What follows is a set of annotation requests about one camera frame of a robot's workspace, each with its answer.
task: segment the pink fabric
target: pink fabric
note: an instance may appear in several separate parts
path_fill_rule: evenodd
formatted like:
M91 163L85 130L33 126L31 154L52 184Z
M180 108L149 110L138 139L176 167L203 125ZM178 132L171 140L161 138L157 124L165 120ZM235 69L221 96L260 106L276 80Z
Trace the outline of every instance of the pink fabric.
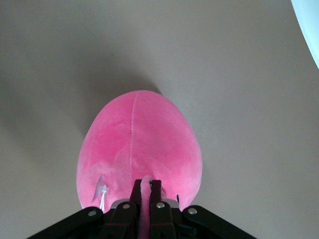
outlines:
M139 235L138 239L147 239L150 231L150 195L151 187L150 182L153 179L151 176L145 176L141 182L141 196L142 206L139 219Z
M162 181L170 199L179 195L180 209L196 196L202 160L196 137L178 108L164 96L134 91L109 102L92 123L81 148L77 191L83 208L93 201L102 176L109 188L105 212L119 199L129 198L136 179L149 175Z

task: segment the screw head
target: screw head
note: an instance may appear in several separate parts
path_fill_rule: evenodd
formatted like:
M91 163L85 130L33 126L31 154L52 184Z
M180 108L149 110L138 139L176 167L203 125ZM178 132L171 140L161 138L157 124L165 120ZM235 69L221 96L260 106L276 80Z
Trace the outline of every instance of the screw head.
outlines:
M156 207L157 207L157 208L164 208L164 207L165 207L165 204L162 203L162 202L160 202L160 203L157 203L157 204L156 204Z
M94 216L94 215L96 215L96 211L90 211L89 213L88 213L88 216L89 217L92 217L92 216Z
M189 208L188 213L191 215L197 214L197 210L195 208Z
M124 204L123 205L123 209L127 209L127 208L130 208L130 204Z

